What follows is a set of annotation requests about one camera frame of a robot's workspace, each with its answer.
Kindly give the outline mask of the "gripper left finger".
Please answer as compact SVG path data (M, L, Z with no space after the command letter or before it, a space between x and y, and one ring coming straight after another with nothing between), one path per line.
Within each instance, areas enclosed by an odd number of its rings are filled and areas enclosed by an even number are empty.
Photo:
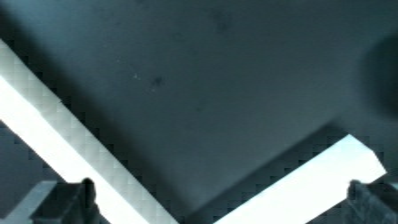
M30 215L32 224L99 224L94 182L57 183Z

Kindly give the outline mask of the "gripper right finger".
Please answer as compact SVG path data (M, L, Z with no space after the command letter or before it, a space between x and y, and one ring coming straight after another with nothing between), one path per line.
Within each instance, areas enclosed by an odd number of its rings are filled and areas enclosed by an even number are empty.
M353 180L346 194L344 224L398 224L398 189Z

